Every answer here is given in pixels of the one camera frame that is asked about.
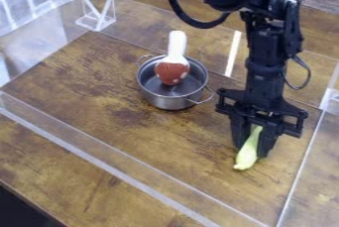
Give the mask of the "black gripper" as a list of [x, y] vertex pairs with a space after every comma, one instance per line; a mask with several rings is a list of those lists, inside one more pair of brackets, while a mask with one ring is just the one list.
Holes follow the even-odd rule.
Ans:
[[303, 122], [308, 117], [305, 110], [291, 105], [283, 98], [271, 100], [268, 107], [244, 101], [243, 90], [220, 88], [216, 111], [229, 116], [233, 146], [239, 150], [251, 135], [252, 124], [260, 125], [256, 153], [265, 158], [279, 135], [299, 138]]

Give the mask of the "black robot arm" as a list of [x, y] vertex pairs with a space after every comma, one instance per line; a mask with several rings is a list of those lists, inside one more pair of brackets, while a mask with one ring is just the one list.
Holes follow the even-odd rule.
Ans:
[[301, 0], [203, 0], [223, 12], [219, 19], [201, 22], [183, 11], [177, 0], [168, 0], [177, 17], [192, 27], [209, 29], [224, 23], [233, 12], [245, 22], [249, 57], [245, 60], [247, 84], [243, 90], [217, 90], [216, 111], [229, 116], [233, 146], [239, 149], [253, 125], [261, 126], [256, 155], [265, 157], [277, 137], [301, 135], [307, 112], [283, 99], [287, 62], [301, 62], [303, 36], [299, 28]]

